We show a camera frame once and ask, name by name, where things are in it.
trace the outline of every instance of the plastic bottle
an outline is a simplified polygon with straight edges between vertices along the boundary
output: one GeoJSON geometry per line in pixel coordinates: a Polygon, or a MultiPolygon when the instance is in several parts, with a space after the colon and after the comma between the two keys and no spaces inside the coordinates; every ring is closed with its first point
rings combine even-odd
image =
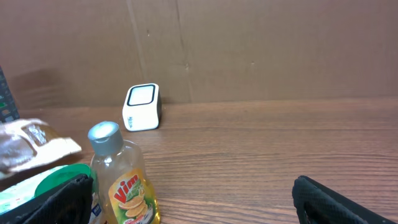
{"type": "Polygon", "coordinates": [[[123,140],[118,124],[103,121],[88,139],[95,192],[110,224],[158,224],[160,213],[154,188],[146,176],[140,148],[123,140]]]}

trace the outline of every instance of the wooden table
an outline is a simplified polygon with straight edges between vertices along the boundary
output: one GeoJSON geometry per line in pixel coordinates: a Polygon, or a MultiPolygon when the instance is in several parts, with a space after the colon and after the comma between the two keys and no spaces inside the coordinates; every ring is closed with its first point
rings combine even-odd
{"type": "Polygon", "coordinates": [[[21,111],[71,136],[90,163],[88,130],[119,123],[142,148],[162,223],[298,223],[292,186],[307,175],[398,222],[398,98],[165,105],[159,129],[127,132],[121,108],[21,111]]]}

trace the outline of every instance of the white speaker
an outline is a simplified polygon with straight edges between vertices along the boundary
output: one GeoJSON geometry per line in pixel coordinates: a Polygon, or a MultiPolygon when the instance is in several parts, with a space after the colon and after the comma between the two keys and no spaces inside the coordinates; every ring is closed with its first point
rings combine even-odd
{"type": "Polygon", "coordinates": [[[162,115],[159,86],[155,83],[136,85],[127,92],[123,121],[129,131],[155,129],[162,115]]]}

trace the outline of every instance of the food package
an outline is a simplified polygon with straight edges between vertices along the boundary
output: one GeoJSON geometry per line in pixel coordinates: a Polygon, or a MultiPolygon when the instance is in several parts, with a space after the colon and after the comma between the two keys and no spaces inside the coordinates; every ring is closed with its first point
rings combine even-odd
{"type": "Polygon", "coordinates": [[[60,137],[39,119],[5,123],[0,125],[0,179],[80,151],[74,140],[60,137]]]}

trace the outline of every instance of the brown cardboard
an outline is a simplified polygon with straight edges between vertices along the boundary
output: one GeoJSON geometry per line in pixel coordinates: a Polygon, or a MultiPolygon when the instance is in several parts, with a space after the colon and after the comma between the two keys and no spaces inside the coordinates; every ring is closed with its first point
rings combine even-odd
{"type": "Polygon", "coordinates": [[[397,8],[393,0],[1,1],[0,64],[21,108],[121,105],[145,82],[171,103],[398,95],[397,8]],[[40,71],[52,84],[21,81],[40,71]],[[49,86],[60,86],[59,100],[49,86]],[[53,103],[26,100],[38,88],[53,103]]]}

